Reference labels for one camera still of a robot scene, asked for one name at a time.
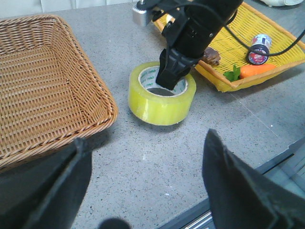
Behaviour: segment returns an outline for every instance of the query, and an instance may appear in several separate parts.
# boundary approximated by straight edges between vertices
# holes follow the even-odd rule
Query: yellow plastic basket
[[[165,24],[166,15],[155,22],[156,27],[160,31],[163,30]],[[239,7],[237,16],[229,27],[239,39],[248,45],[251,45],[251,39],[255,35],[260,33],[268,34],[272,38],[270,52],[279,52],[296,39],[291,33],[246,3]],[[203,61],[199,61],[195,68],[221,92],[237,91],[263,83],[292,67],[305,63],[305,53],[303,50],[305,49],[305,44],[298,42],[290,51],[279,56],[269,57],[267,63],[276,65],[275,69],[230,82],[223,76],[223,73],[231,71],[234,64],[237,66],[248,65],[245,61],[247,49],[240,45],[224,28],[217,34],[209,46],[220,53],[220,65],[211,66]]]

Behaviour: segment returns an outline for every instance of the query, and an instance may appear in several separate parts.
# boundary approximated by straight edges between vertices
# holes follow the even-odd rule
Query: white object
[[[292,6],[300,4],[303,0],[261,0],[268,6]]]

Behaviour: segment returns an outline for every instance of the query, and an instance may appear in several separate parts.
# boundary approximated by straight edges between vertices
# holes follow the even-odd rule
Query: yellow tape roll
[[[135,116],[153,125],[173,125],[188,114],[196,83],[190,74],[181,79],[173,91],[157,85],[159,62],[136,67],[130,75],[129,107]]]

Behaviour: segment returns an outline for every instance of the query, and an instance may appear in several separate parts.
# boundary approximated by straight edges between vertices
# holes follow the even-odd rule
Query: carrot
[[[249,76],[258,75],[276,68],[274,64],[262,64],[262,65],[246,65],[240,68],[240,79],[244,79]]]

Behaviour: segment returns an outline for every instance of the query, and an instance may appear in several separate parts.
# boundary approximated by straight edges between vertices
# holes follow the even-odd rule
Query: gray countertop
[[[304,29],[304,3],[269,8],[247,2],[294,35]],[[157,61],[165,40],[153,24],[133,23],[133,5],[56,12],[71,25],[120,110],[109,129],[89,138],[93,171],[74,229],[97,228],[108,217],[154,229],[207,198],[201,170],[209,128],[252,167],[305,136],[304,64],[232,93],[218,92],[192,71],[197,92],[183,122],[162,127],[136,118],[127,103],[129,74],[141,63]]]

